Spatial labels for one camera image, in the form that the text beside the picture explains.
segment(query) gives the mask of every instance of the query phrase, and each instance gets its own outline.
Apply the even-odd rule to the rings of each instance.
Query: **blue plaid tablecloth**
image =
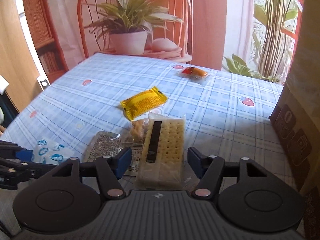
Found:
[[[121,100],[157,86],[168,97],[158,111],[172,118],[186,115],[185,150],[195,146],[227,161],[247,156],[263,165],[266,151],[281,159],[283,151],[268,117],[282,86],[205,69],[212,77],[203,87],[178,76],[176,65],[97,53],[35,98],[0,139],[33,149],[45,137],[82,156],[97,132],[121,133],[128,126]],[[274,173],[284,174],[283,161],[270,166]]]

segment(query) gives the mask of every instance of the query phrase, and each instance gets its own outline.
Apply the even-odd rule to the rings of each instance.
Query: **yellow wrapper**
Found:
[[[157,87],[153,87],[121,101],[120,104],[124,108],[125,116],[132,121],[137,116],[164,104],[167,99]]]

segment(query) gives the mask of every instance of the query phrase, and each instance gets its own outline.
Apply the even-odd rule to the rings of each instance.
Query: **brown box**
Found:
[[[297,49],[270,116],[297,188],[306,197],[305,237],[320,239],[320,0],[304,0]]]

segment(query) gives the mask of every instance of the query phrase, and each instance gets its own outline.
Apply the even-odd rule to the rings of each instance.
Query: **metal pin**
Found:
[[[195,191],[195,194],[199,197],[207,197],[210,196],[211,191],[206,188],[199,188]]]
[[[109,189],[107,193],[111,197],[120,197],[123,194],[123,191],[119,188],[113,188]]]

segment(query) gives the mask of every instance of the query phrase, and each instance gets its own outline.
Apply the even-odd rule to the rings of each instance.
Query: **white flower pot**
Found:
[[[117,54],[142,55],[147,41],[146,31],[109,34]]]

